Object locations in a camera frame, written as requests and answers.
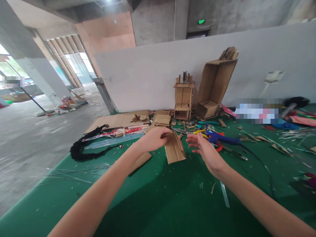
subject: black rope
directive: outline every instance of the black rope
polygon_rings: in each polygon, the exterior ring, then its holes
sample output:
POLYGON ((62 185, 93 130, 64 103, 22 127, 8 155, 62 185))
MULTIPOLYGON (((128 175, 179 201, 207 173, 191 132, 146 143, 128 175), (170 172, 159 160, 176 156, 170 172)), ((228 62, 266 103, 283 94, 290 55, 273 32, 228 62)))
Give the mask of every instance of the black rope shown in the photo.
POLYGON ((98 133, 101 132, 101 130, 104 127, 109 127, 107 124, 101 126, 101 127, 97 127, 96 129, 94 129, 93 131, 87 133, 86 135, 84 135, 83 137, 81 137, 78 141, 76 141, 72 147, 70 148, 70 155, 71 157, 75 160, 75 161, 86 161, 86 160, 91 160, 91 159, 95 159, 95 158, 99 158, 100 156, 104 155, 106 152, 108 152, 110 149, 117 147, 119 145, 116 146, 108 146, 108 148, 104 151, 101 151, 99 153, 90 153, 90 154, 82 154, 84 147, 87 145, 87 143, 89 141, 85 141, 83 142, 83 139, 86 138, 90 138, 90 137, 94 137, 95 135, 97 135, 98 133))
POLYGON ((274 190, 273 190, 273 178, 272 178, 272 175, 270 173, 270 170, 268 169, 268 167, 263 163, 263 161, 258 157, 256 156, 255 153, 253 153, 251 150, 249 150, 247 147, 245 147, 244 145, 240 144, 241 147, 243 147, 244 149, 246 149, 247 151, 249 151, 252 155, 254 155, 257 160, 263 165, 263 167, 267 170, 268 174, 269 174, 269 180, 270 180, 270 190, 271 190, 271 197, 276 201, 277 201, 277 198, 274 194, 274 190))

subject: gray floor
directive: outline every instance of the gray floor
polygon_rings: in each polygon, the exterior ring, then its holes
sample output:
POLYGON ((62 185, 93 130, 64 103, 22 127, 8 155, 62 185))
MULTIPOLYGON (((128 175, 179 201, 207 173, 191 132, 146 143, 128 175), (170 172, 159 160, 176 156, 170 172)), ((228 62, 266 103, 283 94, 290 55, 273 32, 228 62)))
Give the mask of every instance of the gray floor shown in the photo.
MULTIPOLYGON (((31 100, 0 109, 0 216, 69 153, 98 116, 109 114, 95 84, 85 85, 84 93, 88 105, 60 116, 36 117, 41 110, 31 100)), ((44 109, 53 108, 45 95, 38 97, 44 109)))

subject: green table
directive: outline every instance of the green table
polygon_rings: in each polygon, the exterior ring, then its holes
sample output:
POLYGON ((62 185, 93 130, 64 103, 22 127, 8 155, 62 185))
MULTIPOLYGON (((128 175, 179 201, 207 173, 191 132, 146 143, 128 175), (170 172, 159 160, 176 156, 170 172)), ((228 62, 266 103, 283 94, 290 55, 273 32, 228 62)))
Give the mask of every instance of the green table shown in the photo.
MULTIPOLYGON (((225 135, 237 137, 239 125, 227 119, 224 121, 228 126, 225 135)), ((248 133, 280 141, 274 132, 262 127, 243 125, 244 131, 248 133)), ((86 162, 76 162, 67 155, 55 169, 79 171, 105 162, 113 164, 132 142, 125 142, 124 148, 114 148, 105 156, 86 162)), ((230 190, 227 190, 227 195, 231 208, 225 206, 219 180, 209 173, 202 158, 191 152, 185 139, 182 142, 186 160, 169 165, 162 147, 151 152, 152 158, 125 180, 95 236, 269 236, 230 190)), ((309 202, 289 186, 289 182, 294 181, 293 177, 299 176, 300 171, 316 173, 313 154, 295 150, 300 158, 290 157, 275 150, 267 142, 244 144, 270 169, 279 203, 316 228, 315 202, 309 202)), ((240 147, 235 150, 243 153, 240 147)), ((255 157, 243 153, 249 159, 244 161, 228 152, 222 151, 220 154, 236 171, 270 194, 267 172, 255 157)), ((99 178, 99 175, 90 173, 70 175, 90 182, 99 178)), ((81 181, 60 179, 33 188, 0 219, 0 235, 46 236, 90 186, 81 181)))

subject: green exit sign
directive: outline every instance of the green exit sign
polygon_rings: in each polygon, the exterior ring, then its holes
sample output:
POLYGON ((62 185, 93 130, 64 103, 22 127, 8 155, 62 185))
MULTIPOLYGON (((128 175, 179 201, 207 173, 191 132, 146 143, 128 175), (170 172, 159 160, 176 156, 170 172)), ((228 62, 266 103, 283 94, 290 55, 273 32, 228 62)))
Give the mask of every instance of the green exit sign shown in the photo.
POLYGON ((198 25, 201 25, 201 24, 204 24, 204 23, 205 23, 205 19, 201 19, 201 20, 198 20, 198 21, 197 21, 197 24, 198 24, 198 25))

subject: person's arm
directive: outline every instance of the person's arm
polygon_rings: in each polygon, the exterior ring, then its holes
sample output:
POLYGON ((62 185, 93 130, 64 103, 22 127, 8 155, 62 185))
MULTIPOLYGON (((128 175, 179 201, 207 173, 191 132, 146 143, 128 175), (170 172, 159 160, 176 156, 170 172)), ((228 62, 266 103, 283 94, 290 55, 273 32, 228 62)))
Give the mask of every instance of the person's arm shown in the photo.
POLYGON ((168 132, 171 131, 167 128, 157 127, 132 144, 79 198, 48 236, 93 236, 116 193, 133 171, 135 162, 145 152, 162 147, 168 138, 161 136, 168 132))
POLYGON ((316 236, 316 231, 231 168, 200 134, 188 135, 209 171, 226 185, 273 236, 316 236))

